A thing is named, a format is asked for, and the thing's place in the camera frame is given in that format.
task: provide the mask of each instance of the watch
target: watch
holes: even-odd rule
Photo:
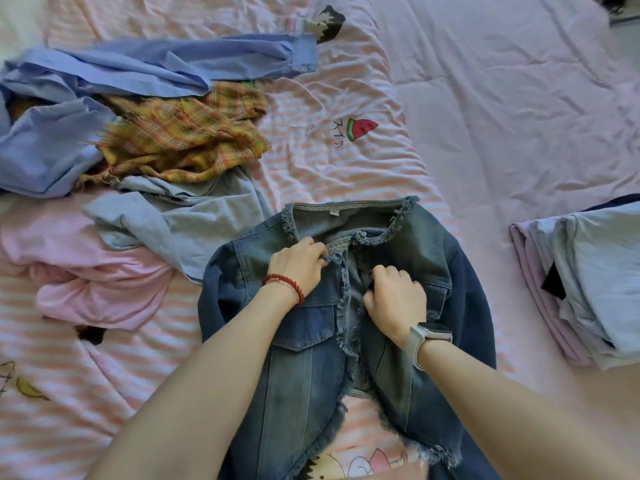
[[[453,343],[453,333],[444,325],[433,322],[420,322],[411,327],[406,341],[406,353],[411,358],[413,366],[419,371],[424,369],[418,364],[418,352],[426,340],[446,340]]]

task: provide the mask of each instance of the red beaded bracelet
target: red beaded bracelet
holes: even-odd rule
[[[267,284],[270,281],[281,281],[291,286],[293,290],[296,293],[298,293],[298,304],[302,305],[302,302],[304,302],[305,300],[305,294],[302,293],[302,290],[300,290],[300,287],[298,286],[298,284],[295,281],[293,281],[290,277],[284,276],[283,274],[274,274],[274,273],[267,274],[262,279],[262,286],[265,286],[265,284]]]

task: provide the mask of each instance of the person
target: person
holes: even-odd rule
[[[324,244],[306,237],[274,254],[269,273],[289,277],[306,296],[320,282],[324,256]],[[365,307],[377,327],[404,349],[411,327],[426,320],[424,290],[393,266],[376,266],[373,278]],[[217,477],[276,329],[297,302],[286,283],[265,284],[158,387],[87,478]],[[451,343],[425,341],[418,363],[503,480],[638,478],[626,460],[569,414]]]

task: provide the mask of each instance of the watermelon print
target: watermelon print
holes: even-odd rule
[[[372,120],[352,120],[349,118],[347,123],[347,138],[349,141],[357,140],[359,137],[366,135],[378,127],[378,124]]]

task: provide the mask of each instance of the folded pink garment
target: folded pink garment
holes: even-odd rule
[[[529,223],[512,224],[509,227],[509,232],[527,287],[551,334],[564,352],[567,362],[578,366],[593,365],[593,359],[587,348],[575,334],[571,325],[560,318],[560,306],[556,298],[541,289],[545,279],[545,270],[542,267],[538,250],[529,237]]]
[[[23,197],[0,225],[0,266],[28,270],[36,309],[78,325],[134,330],[162,303],[173,268],[147,248],[108,250],[82,208],[104,193]]]

